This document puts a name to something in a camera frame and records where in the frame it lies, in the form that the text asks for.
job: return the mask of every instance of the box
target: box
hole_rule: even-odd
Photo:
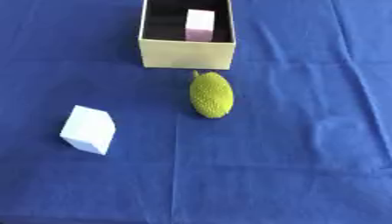
[[[107,112],[75,106],[59,135],[80,151],[106,155],[115,132]]]
[[[212,42],[186,41],[188,10],[215,12]],[[230,0],[144,0],[138,41],[145,67],[229,69],[236,45]]]

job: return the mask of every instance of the pink cube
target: pink cube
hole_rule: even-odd
[[[189,10],[186,17],[186,41],[210,42],[214,35],[215,12],[210,10]]]

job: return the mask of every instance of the blue cloth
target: blue cloth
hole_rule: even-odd
[[[220,120],[141,66],[141,7],[0,1],[0,220],[390,223],[391,1],[234,0]],[[113,116],[106,157],[58,137],[75,104]]]

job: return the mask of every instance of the cube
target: cube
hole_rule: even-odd
[[[211,42],[214,35],[215,12],[189,10],[186,17],[185,39],[187,41]]]
[[[106,155],[115,132],[107,112],[76,105],[60,136],[80,151]]]

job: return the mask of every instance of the cardboard box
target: cardboard box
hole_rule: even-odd
[[[188,10],[215,12],[212,42],[186,41]],[[230,0],[144,0],[138,41],[145,67],[229,69],[236,45]]]

